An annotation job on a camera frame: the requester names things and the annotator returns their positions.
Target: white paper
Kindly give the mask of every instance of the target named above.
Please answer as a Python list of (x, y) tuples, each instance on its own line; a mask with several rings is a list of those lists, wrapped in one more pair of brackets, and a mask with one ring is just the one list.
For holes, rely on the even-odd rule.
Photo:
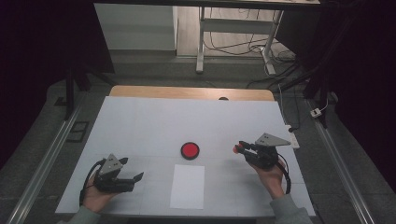
[(171, 208), (204, 209), (205, 167), (175, 165)]

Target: person's left hand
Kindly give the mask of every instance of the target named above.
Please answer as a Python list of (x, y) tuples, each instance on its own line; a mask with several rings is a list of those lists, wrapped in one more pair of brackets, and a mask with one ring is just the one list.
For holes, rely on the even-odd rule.
[(107, 193), (99, 191), (99, 189), (93, 185), (94, 177), (95, 173), (88, 180), (87, 186), (85, 186), (85, 197), (82, 205), (94, 213), (99, 213), (106, 206), (106, 204), (119, 193)]

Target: forearm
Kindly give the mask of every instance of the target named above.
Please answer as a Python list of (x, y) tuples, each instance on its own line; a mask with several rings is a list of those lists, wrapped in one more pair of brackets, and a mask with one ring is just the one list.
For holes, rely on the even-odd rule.
[(270, 204), (276, 216), (276, 224), (312, 224), (306, 209), (298, 208), (289, 194), (274, 199)]
[(85, 206), (81, 206), (78, 209), (78, 212), (75, 213), (68, 222), (60, 221), (58, 224), (96, 224), (99, 221), (99, 218), (99, 214), (94, 213)]

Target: white tabletop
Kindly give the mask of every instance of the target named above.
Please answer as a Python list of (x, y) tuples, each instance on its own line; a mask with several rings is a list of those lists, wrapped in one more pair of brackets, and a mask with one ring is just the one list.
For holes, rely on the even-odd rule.
[[(119, 178), (145, 174), (133, 192), (115, 197), (103, 213), (148, 217), (273, 216), (271, 197), (257, 174), (242, 155), (233, 153), (233, 145), (239, 140), (254, 143), (263, 133), (290, 139), (277, 102), (108, 96), (56, 213), (77, 212), (79, 191), (88, 171), (113, 153), (118, 159), (129, 158)], [(193, 161), (180, 155), (186, 142), (200, 148)], [(314, 216), (293, 149), (284, 146), (277, 150), (290, 166), (293, 200)], [(205, 167), (202, 209), (171, 207), (176, 165)]]

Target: human hand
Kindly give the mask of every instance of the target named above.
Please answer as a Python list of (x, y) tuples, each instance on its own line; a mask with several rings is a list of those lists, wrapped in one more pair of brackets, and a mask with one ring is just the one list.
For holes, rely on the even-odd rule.
[[(278, 161), (283, 167), (285, 167), (285, 163), (282, 160)], [(259, 175), (260, 181), (267, 188), (270, 193), (272, 199), (277, 199), (285, 195), (285, 192), (282, 189), (282, 177), (283, 173), (279, 169), (279, 167), (274, 166), (271, 169), (263, 170), (253, 164), (249, 164), (256, 170)]]
[(96, 174), (93, 174), (88, 180), (87, 186), (85, 187), (85, 197), (82, 204), (94, 213), (99, 213), (106, 206), (106, 204), (119, 193), (107, 193), (97, 189), (93, 184), (95, 175)]

